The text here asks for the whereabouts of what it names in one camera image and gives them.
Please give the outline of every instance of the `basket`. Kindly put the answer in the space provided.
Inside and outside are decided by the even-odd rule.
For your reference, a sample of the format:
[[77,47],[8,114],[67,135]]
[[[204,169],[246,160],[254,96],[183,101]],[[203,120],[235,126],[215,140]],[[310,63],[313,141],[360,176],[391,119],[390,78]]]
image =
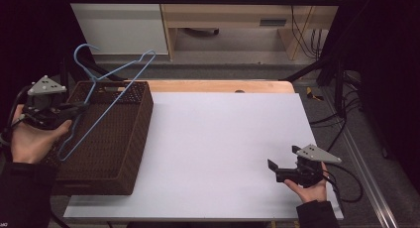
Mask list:
[[[97,82],[66,155],[130,82]],[[78,82],[69,103],[84,101],[92,82]],[[71,156],[60,165],[53,195],[130,195],[139,171],[154,103],[135,81]]]

